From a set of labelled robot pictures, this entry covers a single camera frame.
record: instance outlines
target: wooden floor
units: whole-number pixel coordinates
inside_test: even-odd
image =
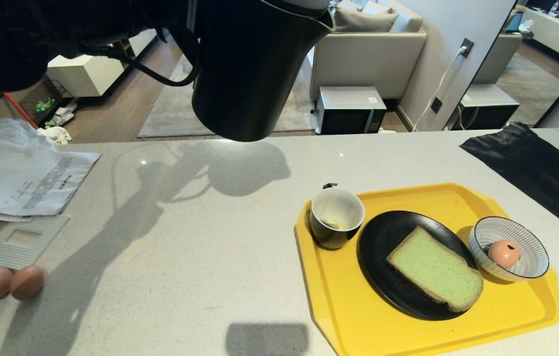
[[[521,42],[516,52],[559,79],[559,61],[532,47],[527,42]]]
[[[141,63],[155,72],[169,77],[182,53],[178,46],[156,42],[146,49]],[[164,84],[135,69],[128,69],[103,97],[88,97],[78,100],[75,119],[65,129],[71,134],[71,143],[134,142],[149,140],[215,139],[217,135],[156,137],[139,139],[136,136],[148,119],[152,106],[159,99]],[[406,132],[406,128],[395,113],[387,113],[383,128]],[[292,131],[272,133],[271,136],[314,135],[314,131]]]

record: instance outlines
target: wire cable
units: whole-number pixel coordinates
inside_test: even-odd
[[[460,128],[462,128],[462,130],[466,131],[466,129],[464,128],[463,124],[462,124],[462,108],[460,108],[460,105],[457,104],[457,110],[460,111],[460,119],[457,120],[460,123]]]
[[[440,79],[440,81],[439,81],[439,85],[437,86],[437,90],[433,93],[433,95],[431,95],[431,97],[429,99],[429,102],[427,103],[427,107],[424,108],[424,111],[422,111],[422,115],[420,115],[420,118],[413,125],[413,130],[411,130],[412,133],[415,133],[415,131],[417,131],[418,124],[420,123],[420,121],[422,121],[424,115],[427,113],[427,110],[429,109],[429,106],[431,106],[431,103],[433,102],[433,99],[435,98],[435,96],[439,92],[440,88],[442,88],[442,84],[444,83],[444,79],[446,78],[446,75],[448,74],[448,72],[451,71],[451,69],[453,68],[455,63],[457,63],[457,58],[460,58],[460,54],[465,52],[465,50],[467,50],[466,47],[461,47],[460,48],[460,50],[457,52],[457,56],[455,57],[455,59],[453,59],[453,63],[451,63],[451,65],[448,67],[446,72],[444,72],[444,75],[442,75],[442,79]]]
[[[84,54],[89,54],[91,56],[104,56],[104,57],[116,59],[116,60],[121,61],[123,63],[127,63],[128,65],[130,65],[130,66],[142,71],[143,73],[149,75],[151,78],[155,79],[156,81],[159,81],[160,83],[165,84],[166,86],[171,86],[171,87],[184,87],[184,86],[187,86],[187,85],[193,83],[193,81],[196,79],[196,76],[198,76],[198,72],[200,71],[200,65],[198,65],[200,55],[196,55],[196,61],[195,61],[195,63],[193,63],[193,68],[192,68],[191,72],[189,73],[189,75],[187,75],[187,77],[185,79],[183,79],[182,81],[175,82],[175,81],[171,81],[171,80],[165,78],[164,76],[158,74],[157,72],[154,72],[150,68],[145,67],[139,61],[136,61],[134,59],[128,58],[126,56],[123,56],[121,54],[118,54],[118,53],[114,52],[114,49],[112,49],[111,47],[106,47],[106,48],[91,48],[90,47],[90,48],[87,48],[86,50],[83,50],[83,52],[84,52]]]

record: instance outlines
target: wall outlet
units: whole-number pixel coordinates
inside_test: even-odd
[[[462,42],[462,46],[461,46],[461,47],[466,47],[465,52],[462,53],[462,56],[464,58],[469,57],[469,53],[471,53],[471,49],[473,49],[474,45],[475,45],[475,43],[473,41],[471,41],[470,39],[464,38],[464,42]]]
[[[434,113],[438,113],[440,108],[442,108],[442,101],[436,97],[433,100],[433,104],[431,104],[431,110],[433,110]]]

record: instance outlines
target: black kettle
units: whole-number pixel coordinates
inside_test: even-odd
[[[270,135],[306,54],[331,33],[328,0],[216,1],[203,18],[198,119],[227,139]]]

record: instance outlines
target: black microwave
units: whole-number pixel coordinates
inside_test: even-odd
[[[377,134],[387,106],[374,87],[320,87],[319,135]]]

